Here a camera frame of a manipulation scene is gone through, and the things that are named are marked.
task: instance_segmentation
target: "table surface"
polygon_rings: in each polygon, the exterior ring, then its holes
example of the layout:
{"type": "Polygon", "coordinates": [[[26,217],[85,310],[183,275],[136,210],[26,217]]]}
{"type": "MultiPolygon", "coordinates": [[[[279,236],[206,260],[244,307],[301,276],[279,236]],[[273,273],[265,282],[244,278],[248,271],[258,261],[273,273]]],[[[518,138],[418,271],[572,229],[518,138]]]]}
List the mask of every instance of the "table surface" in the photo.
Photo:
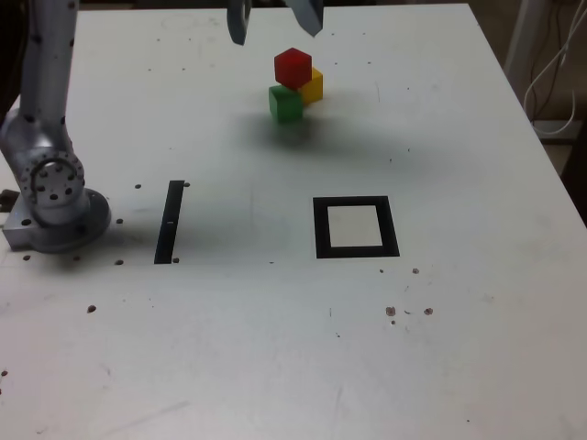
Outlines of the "table surface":
{"type": "Polygon", "coordinates": [[[225,15],[80,14],[68,128],[124,223],[0,240],[0,436],[587,438],[587,232],[470,9],[328,9],[315,39],[253,10],[244,48],[225,15]],[[290,47],[325,99],[276,126],[290,47]],[[313,198],[352,195],[388,196],[401,257],[316,259],[313,198]]]}

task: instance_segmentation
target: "white cable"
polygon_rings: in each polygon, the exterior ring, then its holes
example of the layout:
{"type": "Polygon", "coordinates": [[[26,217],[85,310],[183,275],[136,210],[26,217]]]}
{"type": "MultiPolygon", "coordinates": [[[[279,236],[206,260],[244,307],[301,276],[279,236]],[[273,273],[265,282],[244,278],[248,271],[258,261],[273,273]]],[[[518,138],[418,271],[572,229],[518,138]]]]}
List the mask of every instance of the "white cable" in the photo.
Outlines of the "white cable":
{"type": "MultiPolygon", "coordinates": [[[[583,13],[581,14],[581,17],[579,18],[579,20],[577,21],[577,23],[575,24],[574,27],[572,27],[569,31],[569,37],[567,38],[567,41],[565,42],[565,44],[562,46],[562,48],[560,48],[560,50],[557,52],[557,54],[552,58],[552,60],[550,60],[550,62],[547,64],[547,66],[542,70],[541,73],[538,74],[538,76],[534,79],[534,81],[532,83],[530,83],[530,85],[528,86],[527,90],[526,90],[526,94],[524,95],[524,113],[527,114],[527,100],[528,100],[528,94],[530,93],[530,91],[532,90],[532,88],[534,87],[534,85],[540,80],[540,78],[542,78],[542,75],[544,75],[548,69],[550,69],[550,67],[552,67],[552,65],[559,59],[560,54],[562,54],[562,52],[564,52],[565,50],[567,50],[567,48],[569,47],[569,43],[570,40],[572,39],[573,35],[575,35],[575,32],[577,31],[577,29],[579,28],[579,26],[581,25],[583,19],[587,17],[587,9],[585,9],[583,11],[583,13]]],[[[564,130],[565,128],[567,128],[570,123],[573,121],[573,118],[575,117],[575,92],[572,92],[572,112],[571,112],[571,116],[569,121],[567,122],[567,124],[564,125],[563,128],[560,128],[557,131],[554,132],[546,132],[546,131],[541,131],[541,130],[536,130],[536,128],[534,127],[535,131],[537,131],[538,133],[542,134],[542,135],[557,135],[558,133],[560,133],[562,130],[564,130]]]]}
{"type": "Polygon", "coordinates": [[[558,133],[562,133],[563,131],[565,131],[569,125],[572,123],[573,119],[575,118],[575,92],[572,92],[572,112],[570,113],[570,119],[567,121],[567,124],[565,124],[564,126],[562,126],[561,128],[559,128],[556,131],[542,131],[537,129],[536,127],[534,127],[534,131],[536,131],[537,133],[541,134],[541,135],[557,135],[558,133]]]}
{"type": "MultiPolygon", "coordinates": [[[[581,0],[581,2],[579,3],[579,6],[577,7],[577,10],[575,11],[575,15],[573,16],[572,21],[570,22],[569,36],[567,37],[567,42],[570,42],[570,32],[575,27],[575,23],[577,22],[577,17],[579,16],[579,13],[581,12],[581,9],[583,8],[584,3],[585,3],[585,0],[581,0]]],[[[562,55],[562,61],[560,62],[560,66],[562,66],[565,63],[565,60],[567,59],[567,52],[568,51],[569,51],[569,47],[567,47],[565,49],[565,52],[562,55]]]]}

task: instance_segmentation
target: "stacked cubes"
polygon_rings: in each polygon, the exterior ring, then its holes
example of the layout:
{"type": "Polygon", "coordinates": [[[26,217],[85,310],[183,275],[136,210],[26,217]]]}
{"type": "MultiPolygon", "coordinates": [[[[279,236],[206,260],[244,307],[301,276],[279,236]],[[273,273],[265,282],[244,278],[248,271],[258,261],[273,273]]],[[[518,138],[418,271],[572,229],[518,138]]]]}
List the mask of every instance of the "stacked cubes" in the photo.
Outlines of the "stacked cubes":
{"type": "Polygon", "coordinates": [[[269,88],[269,108],[276,122],[301,119],[305,105],[322,99],[322,73],[312,67],[312,57],[298,49],[275,57],[275,81],[281,85],[269,88]]]}

